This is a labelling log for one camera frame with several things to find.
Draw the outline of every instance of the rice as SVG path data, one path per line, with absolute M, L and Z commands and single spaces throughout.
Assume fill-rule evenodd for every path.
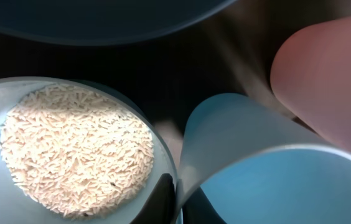
M 149 128 L 116 102 L 49 85 L 7 113 L 0 150 L 15 185 L 65 218 L 105 217 L 144 187 Z

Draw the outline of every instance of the white rice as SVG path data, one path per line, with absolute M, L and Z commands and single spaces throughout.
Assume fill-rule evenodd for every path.
M 7 114 L 1 155 L 15 185 L 66 218 L 106 216 L 144 187 L 152 135 L 130 111 L 92 91 L 50 85 Z

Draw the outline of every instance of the dark background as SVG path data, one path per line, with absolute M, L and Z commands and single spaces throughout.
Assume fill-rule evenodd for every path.
M 218 93 L 246 94 L 272 107 L 268 78 L 281 44 L 303 27 L 350 15 L 351 0 L 239 0 L 182 31 L 117 47 L 60 46 L 0 34 L 0 78 L 103 83 L 132 99 L 153 123 L 171 121 L 183 133 L 192 110 Z

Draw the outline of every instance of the plastic container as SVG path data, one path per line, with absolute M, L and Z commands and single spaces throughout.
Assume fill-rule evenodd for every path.
M 0 80 L 0 125 L 24 95 L 52 83 L 105 95 L 152 129 L 142 112 L 111 88 L 39 77 Z M 187 122 L 177 173 L 166 145 L 155 130 L 152 133 L 155 161 L 146 188 L 106 219 L 88 223 L 130 223 L 159 176 L 169 173 L 177 184 L 174 220 L 183 208 L 187 223 L 213 223 L 213 219 L 205 220 L 210 211 L 227 223 L 351 224 L 351 154 L 242 95 L 213 96 L 196 107 Z M 202 200 L 194 203 L 199 187 L 207 196 L 207 207 Z M 0 224 L 7 223 L 62 224 L 70 220 L 25 197 L 13 185 L 0 157 Z
M 167 146 L 163 143 L 160 136 L 152 129 L 152 126 L 148 123 L 143 114 L 140 113 L 140 110 L 134 103 L 117 91 L 92 82 L 86 83 L 95 85 L 97 88 L 104 88 L 105 92 L 88 85 L 54 78 L 7 78 L 0 80 L 0 125 L 3 124 L 6 118 L 6 113 L 15 106 L 23 96 L 54 83 L 75 85 L 86 88 L 87 90 L 98 92 L 130 110 L 151 128 L 155 160 L 151 174 L 146 182 L 146 187 L 138 193 L 138 196 L 134 200 L 120 206 L 120 208 L 113 214 L 109 215 L 108 218 L 96 218 L 91 221 L 91 223 L 96 224 L 130 223 L 142 209 L 162 174 L 170 174 L 173 176 L 174 183 L 176 183 L 176 168 Z M 61 224 L 68 222 L 70 223 L 70 220 L 64 220 L 60 215 L 47 210 L 41 204 L 34 202 L 29 197 L 25 197 L 22 190 L 13 184 L 8 168 L 6 167 L 5 162 L 1 160 L 0 156 L 0 223 Z
M 166 35 L 234 0 L 0 0 L 0 32 L 63 45 L 116 45 Z
M 296 116 L 351 152 L 351 17 L 292 35 L 275 56 L 271 85 Z

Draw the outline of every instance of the blue bowl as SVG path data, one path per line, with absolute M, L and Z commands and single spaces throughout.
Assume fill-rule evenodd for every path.
M 165 35 L 234 0 L 0 0 L 0 32 L 63 45 L 116 45 Z
M 351 154 L 245 96 L 196 107 L 177 173 L 178 208 L 200 199 L 186 217 L 215 210 L 229 224 L 351 224 Z
M 120 208 L 118 208 L 107 218 L 97 218 L 88 221 L 89 223 L 93 224 L 130 223 L 141 211 L 143 205 L 162 174 L 170 174 L 173 177 L 174 185 L 176 184 L 176 168 L 167 146 L 164 144 L 159 135 L 153 130 L 152 126 L 145 119 L 145 117 L 139 112 L 139 109 L 132 102 L 130 102 L 129 99 L 111 88 L 91 82 L 86 82 L 87 85 L 84 85 L 66 80 L 39 77 L 2 79 L 0 80 L 0 125 L 3 124 L 6 118 L 6 113 L 13 106 L 15 106 L 23 96 L 32 91 L 41 89 L 46 85 L 51 85 L 54 83 L 75 85 L 106 96 L 130 110 L 138 118 L 144 121 L 148 127 L 150 127 L 154 142 L 155 158 L 152 172 L 146 182 L 146 187 L 138 193 L 134 200 L 120 206 Z M 93 88 L 90 85 L 95 85 L 100 90 Z M 33 201 L 29 197 L 26 197 L 22 190 L 14 185 L 10 172 L 8 171 L 5 162 L 1 160 L 0 156 L 0 223 L 63 224 L 71 223 L 71 221 L 63 219 L 60 215 L 49 211 L 43 205 Z M 72 223 L 85 223 L 85 221 L 75 221 Z

